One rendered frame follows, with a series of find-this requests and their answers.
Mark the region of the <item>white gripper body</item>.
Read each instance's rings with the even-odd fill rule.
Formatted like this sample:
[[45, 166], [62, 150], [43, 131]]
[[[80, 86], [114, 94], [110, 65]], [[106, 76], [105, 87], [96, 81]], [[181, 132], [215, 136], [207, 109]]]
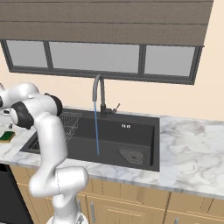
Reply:
[[0, 130], [9, 130], [8, 126], [12, 123], [10, 111], [0, 110]]

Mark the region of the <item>green and yellow sponge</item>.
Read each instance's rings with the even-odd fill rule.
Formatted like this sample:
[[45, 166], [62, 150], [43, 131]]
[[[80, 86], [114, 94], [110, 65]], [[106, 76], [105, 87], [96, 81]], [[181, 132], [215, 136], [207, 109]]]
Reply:
[[14, 131], [5, 131], [0, 137], [0, 143], [7, 144], [15, 136]]

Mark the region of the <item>blue water stream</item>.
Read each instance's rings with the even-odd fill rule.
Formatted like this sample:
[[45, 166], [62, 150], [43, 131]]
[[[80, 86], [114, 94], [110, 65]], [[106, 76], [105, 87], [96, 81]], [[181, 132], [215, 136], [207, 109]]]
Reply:
[[98, 135], [98, 122], [97, 122], [96, 101], [94, 101], [94, 126], [95, 126], [95, 138], [96, 138], [97, 156], [100, 156], [100, 145], [99, 145], [99, 135]]

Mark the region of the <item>dark grey sink tap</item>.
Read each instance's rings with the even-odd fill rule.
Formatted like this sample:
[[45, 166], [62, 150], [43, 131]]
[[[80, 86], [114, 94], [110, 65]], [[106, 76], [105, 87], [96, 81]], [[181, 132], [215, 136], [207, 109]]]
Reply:
[[113, 108], [113, 109], [108, 108], [106, 106], [104, 79], [103, 79], [101, 74], [96, 75], [95, 78], [94, 78], [94, 85], [93, 85], [93, 103], [94, 103], [94, 107], [96, 107], [98, 88], [101, 90], [101, 111], [100, 111], [100, 116], [102, 118], [105, 118], [107, 115], [114, 115], [117, 112], [120, 104], [118, 104], [117, 107]]

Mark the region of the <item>black kitchen sink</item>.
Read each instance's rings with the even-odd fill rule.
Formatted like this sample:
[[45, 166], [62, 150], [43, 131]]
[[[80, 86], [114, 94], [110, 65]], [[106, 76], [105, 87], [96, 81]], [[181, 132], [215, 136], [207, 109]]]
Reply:
[[[100, 156], [97, 156], [94, 111], [65, 108], [63, 112], [80, 113], [78, 129], [67, 142], [70, 159], [118, 165], [146, 171], [159, 170], [159, 123], [157, 117], [107, 115], [97, 113]], [[119, 149], [141, 151], [144, 165], [129, 164]]]

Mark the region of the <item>grey sink drain strainer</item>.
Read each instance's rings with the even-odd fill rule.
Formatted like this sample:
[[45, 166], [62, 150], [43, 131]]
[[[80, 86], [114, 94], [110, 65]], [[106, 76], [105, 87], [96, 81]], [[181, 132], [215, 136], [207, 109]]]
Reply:
[[144, 154], [139, 150], [119, 149], [118, 153], [133, 165], [144, 165]]

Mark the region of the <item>light wood cupboard door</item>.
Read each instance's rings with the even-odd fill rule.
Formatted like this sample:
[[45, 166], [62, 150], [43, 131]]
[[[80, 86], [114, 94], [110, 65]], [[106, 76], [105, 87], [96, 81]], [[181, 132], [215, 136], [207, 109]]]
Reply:
[[90, 223], [91, 201], [95, 224], [163, 224], [169, 193], [91, 178], [86, 188]]
[[31, 215], [33, 223], [46, 224], [53, 216], [53, 198], [35, 198], [30, 194], [28, 184], [32, 175], [36, 172], [36, 169], [25, 168], [22, 166], [15, 165], [11, 165], [10, 169], [17, 182], [17, 186], [22, 194], [22, 197]]
[[164, 224], [224, 224], [224, 200], [172, 192]]

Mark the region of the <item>black dishwasher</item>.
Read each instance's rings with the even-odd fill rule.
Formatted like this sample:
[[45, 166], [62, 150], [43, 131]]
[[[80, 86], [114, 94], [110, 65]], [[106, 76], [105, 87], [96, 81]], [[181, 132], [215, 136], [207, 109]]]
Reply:
[[0, 222], [33, 224], [11, 168], [7, 164], [0, 164]]

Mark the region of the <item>dark framed window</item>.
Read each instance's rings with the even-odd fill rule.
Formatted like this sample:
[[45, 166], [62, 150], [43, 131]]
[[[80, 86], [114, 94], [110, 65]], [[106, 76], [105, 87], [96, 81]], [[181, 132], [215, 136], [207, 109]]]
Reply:
[[0, 39], [12, 73], [192, 85], [202, 48]]

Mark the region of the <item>brown window blind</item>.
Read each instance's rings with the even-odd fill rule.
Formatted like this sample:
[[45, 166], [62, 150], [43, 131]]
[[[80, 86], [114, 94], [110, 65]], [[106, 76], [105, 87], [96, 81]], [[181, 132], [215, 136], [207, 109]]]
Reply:
[[214, 0], [0, 0], [0, 39], [201, 46]]

